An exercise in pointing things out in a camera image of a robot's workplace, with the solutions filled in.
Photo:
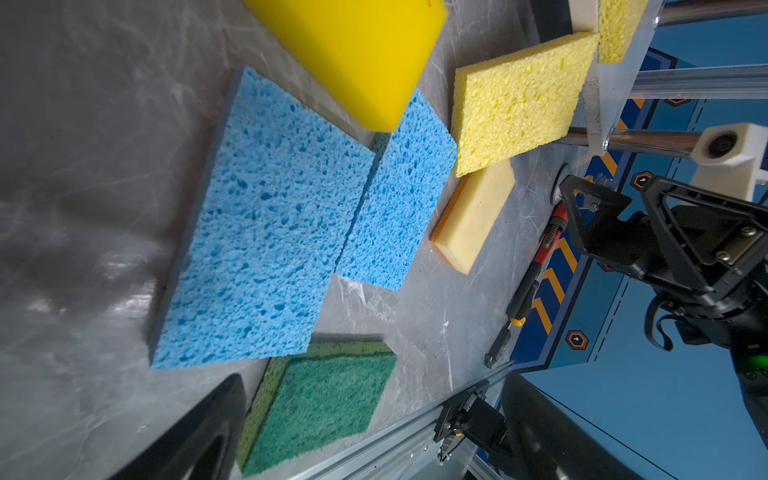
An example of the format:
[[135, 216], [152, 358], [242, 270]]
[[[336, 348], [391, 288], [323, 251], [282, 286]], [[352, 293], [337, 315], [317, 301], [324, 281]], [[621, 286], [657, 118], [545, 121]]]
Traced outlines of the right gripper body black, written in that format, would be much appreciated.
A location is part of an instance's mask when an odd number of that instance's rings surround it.
[[767, 209], [725, 198], [649, 200], [628, 220], [627, 198], [599, 216], [599, 260], [653, 288], [644, 334], [673, 345], [664, 323], [688, 345], [767, 345]]

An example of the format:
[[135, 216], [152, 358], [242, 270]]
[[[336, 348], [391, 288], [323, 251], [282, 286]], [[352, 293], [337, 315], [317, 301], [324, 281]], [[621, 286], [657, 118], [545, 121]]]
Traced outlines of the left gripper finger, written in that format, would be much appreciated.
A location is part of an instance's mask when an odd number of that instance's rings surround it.
[[242, 377], [232, 374], [114, 479], [228, 479], [246, 417]]

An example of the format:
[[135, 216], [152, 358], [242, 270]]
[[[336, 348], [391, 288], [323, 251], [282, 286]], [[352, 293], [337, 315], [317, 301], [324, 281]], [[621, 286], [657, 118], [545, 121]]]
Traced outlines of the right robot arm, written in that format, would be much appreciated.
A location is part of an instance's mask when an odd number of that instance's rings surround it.
[[729, 351], [745, 407], [767, 436], [767, 209], [663, 176], [631, 199], [568, 175], [559, 186], [578, 251], [650, 286], [644, 335], [670, 352], [672, 322], [687, 345]]

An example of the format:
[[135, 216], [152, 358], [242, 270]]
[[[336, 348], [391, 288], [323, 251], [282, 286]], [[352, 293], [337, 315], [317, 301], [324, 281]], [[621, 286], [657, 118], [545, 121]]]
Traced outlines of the pale pink sponge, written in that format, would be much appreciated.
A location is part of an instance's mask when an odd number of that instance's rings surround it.
[[599, 30], [599, 0], [568, 0], [574, 33]]

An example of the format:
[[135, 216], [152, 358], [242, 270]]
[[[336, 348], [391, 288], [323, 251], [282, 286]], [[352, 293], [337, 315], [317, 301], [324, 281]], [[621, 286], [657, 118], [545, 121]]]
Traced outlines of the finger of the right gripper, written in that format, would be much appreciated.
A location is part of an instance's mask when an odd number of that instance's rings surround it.
[[727, 294], [767, 256], [767, 209], [662, 176], [641, 189], [659, 250], [680, 287]]
[[561, 190], [574, 245], [593, 258], [609, 258], [619, 239], [619, 216], [631, 199], [575, 175], [562, 183]]

